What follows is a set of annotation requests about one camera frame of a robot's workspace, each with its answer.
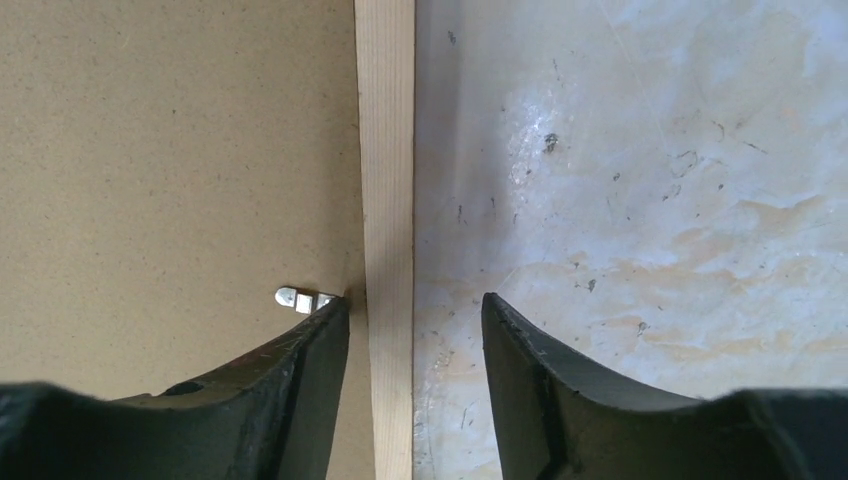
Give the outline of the wooden picture frame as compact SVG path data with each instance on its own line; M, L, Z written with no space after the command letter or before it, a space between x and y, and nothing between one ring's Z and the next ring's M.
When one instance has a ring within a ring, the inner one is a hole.
M375 476L410 479L415 4L354 8Z

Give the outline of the brown cardboard backing board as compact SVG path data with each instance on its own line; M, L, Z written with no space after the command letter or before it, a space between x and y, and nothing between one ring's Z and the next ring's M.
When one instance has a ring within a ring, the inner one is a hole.
M349 1L1 5L1 380L199 391L346 296L330 479L375 475Z

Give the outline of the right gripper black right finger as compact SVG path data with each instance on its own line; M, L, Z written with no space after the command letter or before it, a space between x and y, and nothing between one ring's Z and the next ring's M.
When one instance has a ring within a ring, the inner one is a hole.
M483 351L507 479L843 479L847 393L742 389L715 399L611 370L483 297Z

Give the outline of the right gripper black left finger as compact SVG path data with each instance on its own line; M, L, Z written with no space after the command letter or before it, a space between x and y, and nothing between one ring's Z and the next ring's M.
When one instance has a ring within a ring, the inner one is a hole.
M336 298L269 342L161 394L1 387L5 479L323 479L349 347Z

